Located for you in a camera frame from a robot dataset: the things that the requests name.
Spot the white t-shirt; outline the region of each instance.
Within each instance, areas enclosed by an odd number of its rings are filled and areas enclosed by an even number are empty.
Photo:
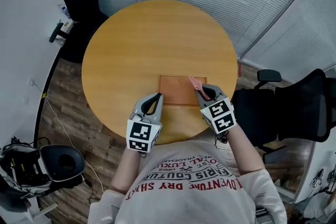
[[[213,144],[191,140],[155,146],[126,195],[107,190],[91,204],[88,224],[257,223],[256,206],[287,223],[265,169],[236,178]]]

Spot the pink object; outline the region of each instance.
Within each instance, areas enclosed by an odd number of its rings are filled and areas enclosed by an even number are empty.
[[[203,91],[203,87],[202,87],[202,82],[200,82],[197,79],[194,79],[193,76],[189,76],[190,82],[192,84],[192,86],[194,87],[195,90],[198,90],[201,92],[201,95],[203,95],[203,98],[205,100],[211,100],[211,98],[209,96],[206,95],[206,93]]]

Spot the table top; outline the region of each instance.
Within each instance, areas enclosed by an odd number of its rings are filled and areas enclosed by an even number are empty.
[[[153,0],[120,10],[92,37],[82,65],[87,101],[98,119],[126,137],[137,100],[159,91],[160,76],[204,77],[229,98],[237,59],[223,28],[187,3]],[[200,108],[164,105],[157,144],[186,140],[207,128]]]

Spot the black equipment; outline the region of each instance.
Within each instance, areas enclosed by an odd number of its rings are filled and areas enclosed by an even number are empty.
[[[81,184],[84,167],[83,156],[72,146],[47,145],[39,150],[13,138],[0,154],[0,205],[24,212],[27,198]]]
[[[236,120],[253,146],[267,152],[264,161],[269,153],[278,151],[278,158],[286,150],[286,147],[272,150],[263,146],[277,138],[327,140],[336,125],[336,92],[332,92],[336,79],[327,79],[321,69],[316,69],[291,86],[276,87],[275,92],[260,87],[267,82],[280,82],[279,72],[260,70],[258,81],[254,89],[235,91],[232,103]]]

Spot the person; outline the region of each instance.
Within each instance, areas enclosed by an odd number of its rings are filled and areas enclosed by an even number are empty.
[[[275,224],[287,223],[279,194],[244,131],[236,125],[227,139],[238,178],[207,141],[154,146],[145,158],[126,148],[110,189],[91,204],[88,224],[257,223],[259,207]]]

